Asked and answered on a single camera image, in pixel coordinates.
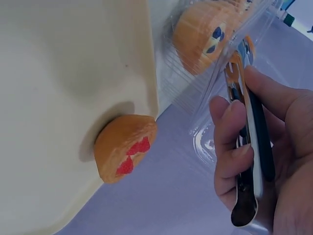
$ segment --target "blue filling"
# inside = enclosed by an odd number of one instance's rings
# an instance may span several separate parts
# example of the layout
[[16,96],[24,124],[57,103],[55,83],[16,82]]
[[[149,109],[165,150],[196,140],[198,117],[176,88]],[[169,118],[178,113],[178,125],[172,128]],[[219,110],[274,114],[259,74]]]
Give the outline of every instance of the blue filling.
[[211,46],[207,51],[206,51],[206,53],[207,54],[211,54],[211,53],[213,53],[215,51],[215,46]]
[[225,37],[225,33],[223,32],[221,37],[220,37],[220,42],[223,41],[224,37]]
[[214,32],[213,32],[213,34],[212,34],[212,37],[215,38],[215,39],[218,39],[218,38],[221,36],[221,34],[222,34],[221,28],[220,28],[220,27],[217,27],[217,28],[214,30]]

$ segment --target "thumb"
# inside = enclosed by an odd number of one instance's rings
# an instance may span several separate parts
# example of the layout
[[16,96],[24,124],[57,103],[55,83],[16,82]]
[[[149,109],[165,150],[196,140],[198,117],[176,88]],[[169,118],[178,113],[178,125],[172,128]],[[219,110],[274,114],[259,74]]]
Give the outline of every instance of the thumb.
[[253,66],[245,69],[245,82],[263,105],[275,116],[285,121],[289,107],[301,96],[298,89],[286,87],[260,73]]

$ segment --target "finger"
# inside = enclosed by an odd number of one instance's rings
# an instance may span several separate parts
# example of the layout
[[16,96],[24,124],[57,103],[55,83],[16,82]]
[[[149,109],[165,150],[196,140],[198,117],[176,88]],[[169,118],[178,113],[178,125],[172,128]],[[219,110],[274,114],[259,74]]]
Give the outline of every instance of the finger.
[[253,155],[253,149],[249,144],[225,152],[218,159],[214,176],[215,192],[229,210],[234,207],[236,201],[235,176],[252,165]]
[[214,143],[218,157],[236,146],[236,139],[245,124],[246,108],[243,103],[235,100],[228,106],[214,129]]
[[215,96],[210,101],[210,113],[212,116],[212,120],[214,125],[216,125],[216,122],[220,120],[229,106],[229,102],[220,96]]
[[245,81],[249,89],[260,98],[263,105],[283,121],[288,108],[300,96],[297,89],[275,82],[252,66],[245,69]]
[[218,178],[235,177],[247,170],[253,162],[251,144],[225,152],[217,161],[215,174]]
[[270,141],[275,144],[285,134],[285,123],[278,119],[268,109],[264,108]]

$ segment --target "metal tongs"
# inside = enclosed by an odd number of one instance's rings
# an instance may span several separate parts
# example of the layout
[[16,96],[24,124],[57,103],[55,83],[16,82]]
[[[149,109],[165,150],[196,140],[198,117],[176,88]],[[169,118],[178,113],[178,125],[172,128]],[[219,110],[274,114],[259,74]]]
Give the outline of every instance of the metal tongs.
[[244,69],[252,65],[254,45],[245,37],[224,70],[229,100],[240,100],[247,110],[247,122],[237,138],[236,148],[251,144],[254,163],[237,176],[237,199],[231,213],[235,227],[258,235],[272,234],[276,206],[275,166],[263,106],[245,84]]

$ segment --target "fingernail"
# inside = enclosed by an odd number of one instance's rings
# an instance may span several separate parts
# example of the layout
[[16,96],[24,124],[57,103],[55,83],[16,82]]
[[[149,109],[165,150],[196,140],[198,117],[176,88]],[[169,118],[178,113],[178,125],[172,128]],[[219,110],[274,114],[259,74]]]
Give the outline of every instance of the fingernail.
[[228,114],[231,112],[232,110],[232,107],[234,106],[234,104],[236,102],[240,102],[239,100],[234,100],[233,102],[230,103],[230,105],[227,107],[227,109],[225,110],[224,114],[223,114],[223,117],[222,118],[225,118],[226,116],[228,116]]
[[243,155],[245,155],[247,153],[247,151],[250,149],[250,147],[251,147],[251,144],[249,143],[249,144],[246,144],[240,148],[237,148],[232,152],[232,156],[234,158],[237,158],[240,156],[242,157]]

